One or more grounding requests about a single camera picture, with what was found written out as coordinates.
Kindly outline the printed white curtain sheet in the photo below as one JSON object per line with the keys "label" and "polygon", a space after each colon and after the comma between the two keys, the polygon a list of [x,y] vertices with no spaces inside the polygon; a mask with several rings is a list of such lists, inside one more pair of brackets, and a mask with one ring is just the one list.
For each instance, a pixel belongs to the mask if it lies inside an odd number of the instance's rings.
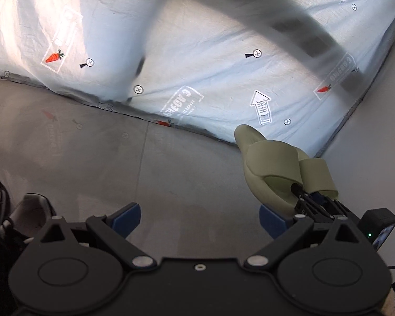
{"label": "printed white curtain sheet", "polygon": [[0,78],[233,142],[325,150],[395,41],[395,0],[0,0]]}

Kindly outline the black sneaker near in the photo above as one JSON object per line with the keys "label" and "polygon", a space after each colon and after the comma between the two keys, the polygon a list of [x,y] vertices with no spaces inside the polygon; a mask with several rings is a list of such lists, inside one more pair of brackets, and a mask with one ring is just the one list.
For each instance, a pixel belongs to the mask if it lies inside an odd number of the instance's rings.
{"label": "black sneaker near", "polygon": [[0,224],[0,285],[6,285],[11,267],[52,217],[54,207],[43,195],[27,193]]}

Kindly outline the green slide sandal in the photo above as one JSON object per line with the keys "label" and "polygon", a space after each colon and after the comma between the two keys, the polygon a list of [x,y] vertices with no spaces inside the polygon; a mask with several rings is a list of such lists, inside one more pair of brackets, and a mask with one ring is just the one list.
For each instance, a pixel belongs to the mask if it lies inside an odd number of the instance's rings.
{"label": "green slide sandal", "polygon": [[326,161],[322,158],[310,158],[299,148],[296,148],[296,151],[304,190],[309,194],[319,192],[333,200],[337,199],[339,192],[330,175]]}
{"label": "green slide sandal", "polygon": [[276,213],[294,215],[298,198],[291,192],[291,185],[303,184],[300,162],[308,155],[285,142],[268,140],[246,124],[235,129],[234,137],[252,194]]}

